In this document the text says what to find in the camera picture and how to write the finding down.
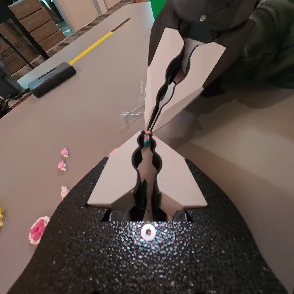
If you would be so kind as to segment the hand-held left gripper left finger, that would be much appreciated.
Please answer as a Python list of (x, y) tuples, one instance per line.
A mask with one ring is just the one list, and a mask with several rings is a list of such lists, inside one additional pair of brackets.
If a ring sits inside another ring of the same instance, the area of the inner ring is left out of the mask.
[(142, 221), (146, 195), (138, 166), (142, 162), (145, 132), (135, 133), (112, 151), (87, 201), (89, 206), (129, 214), (131, 220)]

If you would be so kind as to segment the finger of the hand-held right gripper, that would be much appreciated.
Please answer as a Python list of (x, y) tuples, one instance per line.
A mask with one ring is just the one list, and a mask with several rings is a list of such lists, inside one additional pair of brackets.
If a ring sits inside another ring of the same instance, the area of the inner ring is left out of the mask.
[(165, 28), (151, 64), (147, 69), (145, 92), (145, 129), (151, 130), (171, 76), (179, 68), (184, 54), (184, 40), (176, 29)]
[(159, 116), (151, 127), (152, 133), (166, 125), (201, 94), (204, 82), (224, 51), (225, 47), (215, 42), (194, 49), (190, 57), (189, 71), (186, 77), (175, 85), (171, 100), (162, 106)]

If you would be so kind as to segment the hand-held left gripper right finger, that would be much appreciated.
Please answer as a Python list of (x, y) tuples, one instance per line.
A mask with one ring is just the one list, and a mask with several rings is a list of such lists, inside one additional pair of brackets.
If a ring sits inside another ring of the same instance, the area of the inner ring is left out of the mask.
[(185, 158), (154, 135), (150, 137), (150, 150), (156, 169), (151, 195), (153, 220), (167, 221), (178, 211), (207, 208)]

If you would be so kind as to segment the clear plastic lego part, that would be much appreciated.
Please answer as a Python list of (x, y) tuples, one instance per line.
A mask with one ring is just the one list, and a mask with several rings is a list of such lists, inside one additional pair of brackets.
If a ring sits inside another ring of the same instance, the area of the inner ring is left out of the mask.
[(121, 118), (126, 118), (126, 117), (131, 117), (131, 116), (139, 116), (141, 114), (144, 114), (144, 110), (141, 110), (141, 108), (144, 106), (145, 97), (146, 97), (146, 87), (144, 86), (143, 81), (141, 81), (140, 97), (139, 97), (137, 106), (130, 111), (122, 112), (120, 114)]

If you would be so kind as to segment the round white pink lego plate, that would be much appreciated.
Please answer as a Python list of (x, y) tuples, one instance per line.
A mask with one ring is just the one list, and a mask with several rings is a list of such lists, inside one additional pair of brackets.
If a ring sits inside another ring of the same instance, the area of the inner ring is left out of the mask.
[(43, 216), (36, 220), (31, 226), (30, 232), (28, 234), (28, 240), (32, 245), (38, 245), (40, 243), (41, 237), (44, 233), (45, 228), (47, 227), (50, 221), (50, 217)]

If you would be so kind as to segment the black power bank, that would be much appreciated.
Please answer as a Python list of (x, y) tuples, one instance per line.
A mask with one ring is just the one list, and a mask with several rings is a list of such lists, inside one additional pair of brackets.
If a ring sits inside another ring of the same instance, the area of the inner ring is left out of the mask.
[(28, 84), (29, 91), (37, 98), (58, 87), (76, 74), (75, 68), (67, 62), (62, 62), (52, 70)]

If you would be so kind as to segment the green panel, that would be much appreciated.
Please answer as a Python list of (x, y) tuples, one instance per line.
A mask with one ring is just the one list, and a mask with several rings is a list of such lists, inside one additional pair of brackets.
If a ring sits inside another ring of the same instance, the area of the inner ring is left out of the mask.
[(166, 0), (150, 0), (153, 18), (155, 19), (159, 12), (162, 10)]

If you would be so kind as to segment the brown cardboard box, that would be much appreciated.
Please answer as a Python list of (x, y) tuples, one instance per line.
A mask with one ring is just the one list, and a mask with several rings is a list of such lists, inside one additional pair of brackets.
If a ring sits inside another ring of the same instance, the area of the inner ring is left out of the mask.
[(58, 27), (53, 20), (50, 20), (42, 26), (31, 31), (30, 34), (37, 43), (42, 42), (47, 37), (58, 31)]
[(59, 44), (61, 41), (65, 39), (65, 35), (62, 30), (58, 30), (57, 32), (53, 33), (49, 37), (47, 37), (45, 40), (39, 43), (39, 45), (42, 47), (42, 49), (46, 52), (50, 50), (55, 45)]
[(17, 19), (23, 19), (42, 8), (43, 6), (38, 0), (22, 0), (15, 2), (9, 9)]
[(20, 20), (20, 23), (28, 32), (32, 32), (50, 20), (52, 20), (50, 14), (44, 7), (42, 7), (38, 11)]

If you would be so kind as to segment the person's right forearm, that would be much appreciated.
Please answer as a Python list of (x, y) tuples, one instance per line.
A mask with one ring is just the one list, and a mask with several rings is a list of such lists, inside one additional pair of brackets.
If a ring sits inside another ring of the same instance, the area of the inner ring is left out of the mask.
[(294, 89), (294, 1), (260, 1), (241, 55), (223, 74), (222, 86), (270, 84)]

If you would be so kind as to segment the group of pink lego petals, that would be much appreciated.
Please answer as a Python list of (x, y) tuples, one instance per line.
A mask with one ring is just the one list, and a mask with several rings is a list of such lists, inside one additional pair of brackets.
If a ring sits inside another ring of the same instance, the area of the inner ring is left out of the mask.
[[(118, 148), (113, 149), (110, 153), (109, 156), (115, 152)], [(64, 158), (68, 158), (69, 155), (69, 151), (67, 148), (64, 148), (61, 150), (61, 156), (63, 156)], [(58, 169), (61, 171), (67, 171), (67, 165), (65, 163), (64, 160), (60, 161), (58, 163)], [(70, 192), (70, 189), (67, 186), (62, 186), (61, 187), (61, 199), (64, 200), (64, 198), (68, 195), (68, 193)]]

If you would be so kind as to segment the brown tape strip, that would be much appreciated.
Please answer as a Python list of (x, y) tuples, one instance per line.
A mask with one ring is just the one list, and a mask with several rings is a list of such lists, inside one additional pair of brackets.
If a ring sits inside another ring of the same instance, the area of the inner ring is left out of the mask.
[(114, 29), (111, 30), (111, 33), (114, 33), (115, 31), (117, 31), (120, 27), (122, 27), (124, 24), (126, 24), (129, 20), (131, 20), (131, 17), (127, 18), (125, 21), (123, 21), (122, 23), (120, 23), (117, 27), (115, 27)]

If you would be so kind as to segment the stacked cardboard boxes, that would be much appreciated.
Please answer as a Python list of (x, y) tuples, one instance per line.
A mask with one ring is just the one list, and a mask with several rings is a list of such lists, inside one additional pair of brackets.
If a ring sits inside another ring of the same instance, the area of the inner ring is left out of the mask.
[(0, 2), (1, 61), (7, 66), (9, 74), (24, 66), (34, 69), (32, 61), (39, 56), (49, 59), (48, 54), (17, 19), (6, 1)]

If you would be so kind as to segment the yellow tape strip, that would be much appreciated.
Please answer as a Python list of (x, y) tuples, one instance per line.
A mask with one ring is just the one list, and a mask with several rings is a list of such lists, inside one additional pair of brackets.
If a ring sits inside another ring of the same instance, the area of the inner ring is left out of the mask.
[(79, 59), (81, 59), (83, 56), (85, 56), (87, 53), (89, 53), (91, 50), (93, 50), (96, 46), (98, 46), (101, 42), (103, 42), (105, 39), (110, 37), (114, 32), (110, 31), (106, 35), (104, 35), (102, 38), (100, 38), (98, 41), (96, 41), (94, 44), (92, 44), (90, 47), (88, 47), (86, 50), (84, 50), (82, 53), (80, 53), (78, 56), (76, 56), (74, 59), (72, 59), (69, 64), (72, 65)]

